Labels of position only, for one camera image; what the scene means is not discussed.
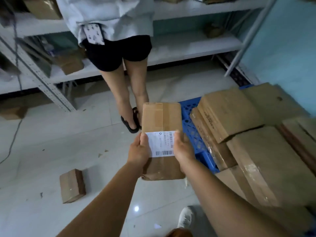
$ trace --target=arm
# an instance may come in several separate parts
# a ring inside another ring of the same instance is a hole
[[[131,144],[127,163],[57,237],[119,237],[137,179],[141,176],[148,157],[148,137],[139,133]]]
[[[290,236],[197,161],[186,136],[183,140],[179,131],[174,136],[175,156],[218,236]]]

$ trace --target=shoe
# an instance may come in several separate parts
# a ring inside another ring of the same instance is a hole
[[[139,131],[139,127],[136,124],[136,129],[131,129],[128,122],[126,120],[124,120],[123,116],[121,116],[121,120],[123,122],[123,124],[127,127],[128,131],[131,132],[132,134],[135,134]]]
[[[194,212],[191,207],[187,206],[185,207],[179,217],[179,223],[177,228],[185,228],[190,229],[193,226],[194,223]]]
[[[138,120],[138,117],[137,117],[137,114],[138,114],[138,113],[139,113],[139,112],[138,112],[138,110],[137,110],[137,107],[134,107],[134,108],[133,108],[133,119],[134,119],[134,122],[135,122],[135,124],[137,125],[137,127],[141,130],[142,127],[140,126],[139,120]]]

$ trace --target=black shorts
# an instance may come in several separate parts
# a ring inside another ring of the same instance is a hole
[[[96,45],[84,39],[88,59],[101,71],[114,71],[122,59],[139,62],[146,59],[151,51],[150,36],[133,36],[119,41],[104,40],[105,45]]]

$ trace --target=white sneaker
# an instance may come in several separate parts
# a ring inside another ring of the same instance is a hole
[[[190,229],[194,223],[194,212],[191,207],[185,207],[179,217],[179,223],[177,228]]]

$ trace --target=black sandal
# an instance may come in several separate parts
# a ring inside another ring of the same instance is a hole
[[[131,132],[132,134],[135,134],[139,131],[139,127],[137,124],[136,124],[136,126],[137,126],[136,129],[131,129],[128,122],[126,120],[124,120],[124,118],[122,116],[121,116],[121,120],[122,120],[123,124],[127,127],[128,131]]]
[[[137,107],[134,107],[133,108],[133,119],[134,119],[134,122],[135,122],[135,124],[137,125],[137,127],[139,128],[139,129],[142,129],[142,127],[140,126],[140,124],[139,124],[139,120],[138,120],[138,117],[137,117],[137,114],[138,114],[139,112],[138,112],[138,110],[137,110]]]

